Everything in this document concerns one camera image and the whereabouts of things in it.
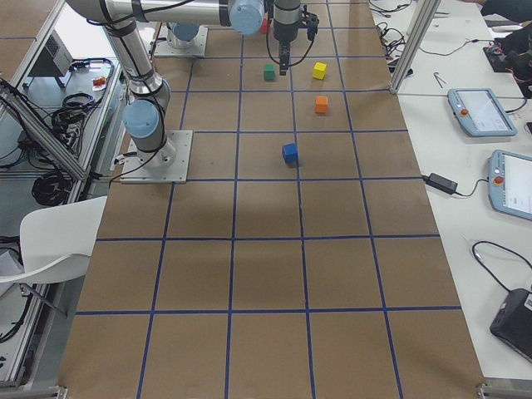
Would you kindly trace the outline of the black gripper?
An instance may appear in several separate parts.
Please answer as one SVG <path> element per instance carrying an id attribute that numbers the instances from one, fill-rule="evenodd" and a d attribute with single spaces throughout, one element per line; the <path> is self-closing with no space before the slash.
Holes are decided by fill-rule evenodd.
<path id="1" fill-rule="evenodd" d="M 297 38 L 299 29 L 306 29 L 308 40 L 313 41 L 319 18 L 298 0 L 274 0 L 272 10 L 273 35 L 279 42 L 279 75 L 285 76 L 290 67 L 290 42 Z"/>

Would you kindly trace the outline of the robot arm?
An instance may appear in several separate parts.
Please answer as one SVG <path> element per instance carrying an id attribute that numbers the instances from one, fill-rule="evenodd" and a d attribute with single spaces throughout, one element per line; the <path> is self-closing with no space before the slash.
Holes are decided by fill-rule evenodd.
<path id="1" fill-rule="evenodd" d="M 318 33 L 318 16 L 300 1 L 69 1 L 74 11 L 106 30 L 119 62 L 131 79 L 149 81 L 155 72 L 140 39 L 138 22 L 191 23 L 232 27 L 242 35 L 256 33 L 264 15 L 278 41 L 279 73 L 293 65 L 290 44 L 300 29 L 309 41 Z"/>
<path id="2" fill-rule="evenodd" d="M 162 168 L 175 160 L 175 146 L 165 132 L 165 112 L 170 88 L 150 61 L 137 29 L 147 22 L 140 1 L 132 1 L 130 11 L 111 10 L 111 1 L 70 1 L 68 5 L 88 22 L 100 24 L 126 74 L 130 104 L 123 112 L 126 131 L 136 145 L 137 156 L 148 169 Z"/>

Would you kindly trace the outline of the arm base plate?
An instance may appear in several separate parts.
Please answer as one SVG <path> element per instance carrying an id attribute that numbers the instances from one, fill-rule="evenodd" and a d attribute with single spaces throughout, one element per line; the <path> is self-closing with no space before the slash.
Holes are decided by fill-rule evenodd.
<path id="1" fill-rule="evenodd" d="M 179 39 L 166 25 L 161 26 L 155 45 L 155 57 L 203 58 L 205 56 L 208 28 L 199 31 L 190 41 Z"/>
<path id="2" fill-rule="evenodd" d="M 135 155 L 127 157 L 122 168 L 121 183 L 150 184 L 150 183 L 185 183 L 187 181 L 190 164 L 193 131 L 166 132 L 165 146 L 155 157 L 152 154 L 138 152 L 136 145 L 130 139 L 128 151 Z"/>

